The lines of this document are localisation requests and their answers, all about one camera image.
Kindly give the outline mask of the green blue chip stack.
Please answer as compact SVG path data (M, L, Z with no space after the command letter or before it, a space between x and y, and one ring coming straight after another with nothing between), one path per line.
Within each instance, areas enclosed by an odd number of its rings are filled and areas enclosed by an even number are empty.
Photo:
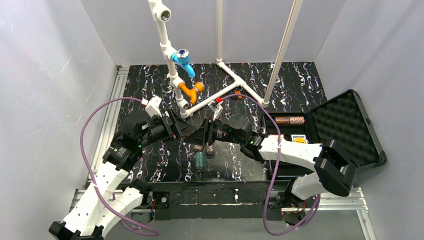
M203 151L197 151L194 155L196 170L202 171L205 169L206 154Z

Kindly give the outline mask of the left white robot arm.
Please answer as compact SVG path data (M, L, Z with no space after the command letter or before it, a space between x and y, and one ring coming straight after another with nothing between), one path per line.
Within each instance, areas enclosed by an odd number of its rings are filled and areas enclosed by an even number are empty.
M56 240L103 240L111 228L139 207L152 186L134 180L111 203L108 200L142 157L143 148L174 141L192 134L196 127L173 110L163 116L147 116L131 122L127 131L117 133L103 155L103 161L83 196L61 221L54 221L49 233Z

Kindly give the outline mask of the red black chip stack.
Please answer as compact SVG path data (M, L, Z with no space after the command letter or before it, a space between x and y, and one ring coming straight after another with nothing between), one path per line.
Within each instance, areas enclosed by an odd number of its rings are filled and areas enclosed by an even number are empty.
M282 123L285 125L303 125L305 118L303 116L285 116Z
M287 119L284 116L278 116L275 119L277 125L282 126L287 124Z

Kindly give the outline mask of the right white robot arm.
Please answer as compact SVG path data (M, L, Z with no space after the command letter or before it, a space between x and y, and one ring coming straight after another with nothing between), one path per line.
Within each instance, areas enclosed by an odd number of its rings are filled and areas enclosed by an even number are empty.
M347 197L358 171L352 156L335 140L328 145L283 140L254 131L251 122L240 114L232 115L227 124L206 118L185 141L195 145L215 141L239 144L240 151L256 161L280 160L311 170L310 174L295 177L286 187L283 198L293 203L322 193Z

